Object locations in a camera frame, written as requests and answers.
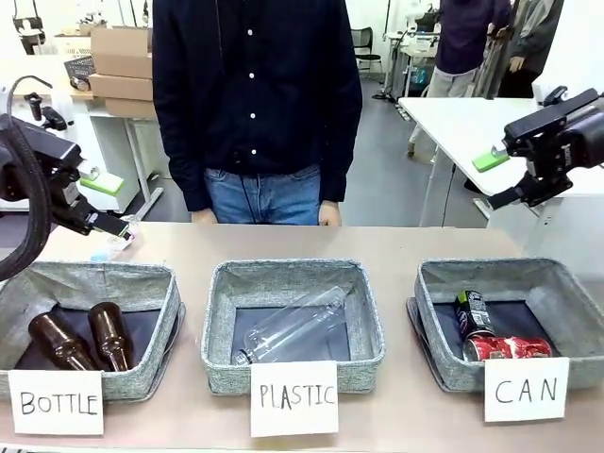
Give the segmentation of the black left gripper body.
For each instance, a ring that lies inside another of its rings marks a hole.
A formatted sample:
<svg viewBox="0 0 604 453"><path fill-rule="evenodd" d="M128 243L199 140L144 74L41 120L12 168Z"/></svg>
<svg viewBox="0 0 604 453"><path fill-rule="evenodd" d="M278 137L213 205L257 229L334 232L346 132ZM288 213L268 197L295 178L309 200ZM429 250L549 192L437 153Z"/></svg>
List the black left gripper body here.
<svg viewBox="0 0 604 453"><path fill-rule="evenodd" d="M14 118L39 163L50 193L53 223L74 232L91 232L93 207L80 194L77 167L84 161L79 145L47 130ZM28 187L18 175L16 161L4 142L8 117L1 117L1 199L17 202L28 198Z"/></svg>

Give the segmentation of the person's left hand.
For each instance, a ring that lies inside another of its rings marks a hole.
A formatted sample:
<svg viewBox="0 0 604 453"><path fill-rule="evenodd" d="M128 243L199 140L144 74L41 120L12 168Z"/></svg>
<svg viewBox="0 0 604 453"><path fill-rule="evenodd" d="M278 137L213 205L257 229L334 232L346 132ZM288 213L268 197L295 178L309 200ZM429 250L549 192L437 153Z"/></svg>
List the person's left hand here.
<svg viewBox="0 0 604 453"><path fill-rule="evenodd" d="M342 215L337 202L324 201L318 213L318 225L323 227L340 227Z"/></svg>

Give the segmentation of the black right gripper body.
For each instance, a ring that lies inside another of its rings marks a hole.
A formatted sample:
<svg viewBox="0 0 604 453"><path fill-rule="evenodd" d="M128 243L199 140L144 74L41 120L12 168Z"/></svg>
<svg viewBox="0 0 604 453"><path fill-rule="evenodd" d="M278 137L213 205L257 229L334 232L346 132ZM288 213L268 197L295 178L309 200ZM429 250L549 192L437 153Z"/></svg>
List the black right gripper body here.
<svg viewBox="0 0 604 453"><path fill-rule="evenodd" d="M603 163L603 95L595 89L559 99L504 127L508 155L539 179L534 206L573 187L568 173Z"/></svg>

